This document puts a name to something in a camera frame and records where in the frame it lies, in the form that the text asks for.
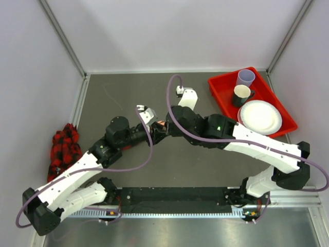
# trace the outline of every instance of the red and black checkered cloth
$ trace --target red and black checkered cloth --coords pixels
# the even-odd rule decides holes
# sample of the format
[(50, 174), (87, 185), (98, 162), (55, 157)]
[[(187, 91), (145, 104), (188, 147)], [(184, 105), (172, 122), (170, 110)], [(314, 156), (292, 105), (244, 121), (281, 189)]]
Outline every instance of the red and black checkered cloth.
[(57, 131), (52, 138), (50, 166), (47, 181), (50, 182), (71, 167), (81, 157), (81, 149), (77, 143), (77, 128), (68, 123), (63, 131)]

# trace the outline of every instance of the black mug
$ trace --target black mug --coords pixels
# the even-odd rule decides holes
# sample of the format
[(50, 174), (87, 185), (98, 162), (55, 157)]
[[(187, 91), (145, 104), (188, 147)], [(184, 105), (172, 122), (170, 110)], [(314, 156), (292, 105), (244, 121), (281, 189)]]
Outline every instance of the black mug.
[(250, 90), (245, 85), (235, 86), (232, 97), (232, 105), (235, 107), (241, 107), (250, 98), (255, 95), (254, 90)]

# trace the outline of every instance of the cup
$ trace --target cup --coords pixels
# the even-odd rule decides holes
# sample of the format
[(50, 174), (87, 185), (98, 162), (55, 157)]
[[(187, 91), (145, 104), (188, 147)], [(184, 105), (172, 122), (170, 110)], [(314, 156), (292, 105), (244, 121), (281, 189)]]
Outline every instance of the cup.
[(242, 69), (237, 74), (236, 85), (245, 85), (250, 87), (255, 78), (256, 76), (254, 72), (248, 69)]
[(237, 85), (234, 87), (232, 96), (232, 105), (235, 107), (241, 107), (250, 98), (255, 95), (254, 90), (250, 90), (249, 87), (245, 85)]

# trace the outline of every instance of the mug handle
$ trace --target mug handle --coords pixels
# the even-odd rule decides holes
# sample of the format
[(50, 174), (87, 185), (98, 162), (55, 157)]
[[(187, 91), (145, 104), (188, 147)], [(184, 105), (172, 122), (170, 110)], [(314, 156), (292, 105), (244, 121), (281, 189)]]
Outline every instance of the mug handle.
[(248, 97), (248, 99), (251, 99), (253, 96), (255, 96), (255, 91), (251, 90), (250, 96)]

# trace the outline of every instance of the white plate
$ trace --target white plate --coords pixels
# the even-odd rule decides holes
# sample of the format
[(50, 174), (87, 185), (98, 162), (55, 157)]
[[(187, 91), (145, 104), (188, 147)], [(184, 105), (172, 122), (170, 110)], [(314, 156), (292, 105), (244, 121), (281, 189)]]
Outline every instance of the white plate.
[(237, 113), (238, 121), (245, 127), (262, 135), (276, 133), (282, 125), (278, 109), (266, 101), (252, 100)]

